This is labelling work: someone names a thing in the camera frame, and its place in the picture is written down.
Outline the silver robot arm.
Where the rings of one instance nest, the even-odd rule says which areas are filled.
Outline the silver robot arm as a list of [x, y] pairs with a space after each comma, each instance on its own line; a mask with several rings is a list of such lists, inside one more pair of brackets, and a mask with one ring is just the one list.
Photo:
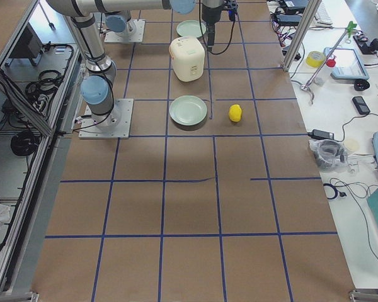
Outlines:
[[105, 16], [106, 26], [118, 36], [129, 37], [137, 30], [129, 10], [107, 13]]
[[49, 6], [63, 15], [67, 21], [72, 36], [88, 63], [91, 75], [100, 74], [108, 82], [109, 89], [113, 89], [113, 79], [108, 78], [108, 69], [113, 60], [105, 54], [103, 42], [95, 25], [95, 13], [120, 15], [131, 10], [172, 9], [180, 14], [188, 14], [199, 3], [199, 22], [205, 22], [207, 51], [212, 55], [215, 42], [215, 24], [220, 21], [223, 11], [229, 13], [230, 19], [235, 20], [238, 5], [236, 1], [49, 1]]

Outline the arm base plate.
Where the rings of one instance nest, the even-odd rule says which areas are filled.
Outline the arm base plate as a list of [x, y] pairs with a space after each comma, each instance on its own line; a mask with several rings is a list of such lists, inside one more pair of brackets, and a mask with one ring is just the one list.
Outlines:
[[93, 115], [88, 105], [84, 114], [90, 115], [82, 122], [82, 130], [79, 131], [80, 139], [128, 139], [134, 107], [133, 99], [116, 99], [113, 111], [109, 116], [102, 118]]
[[107, 17], [105, 43], [142, 43], [146, 21], [131, 19], [126, 21], [121, 16]]

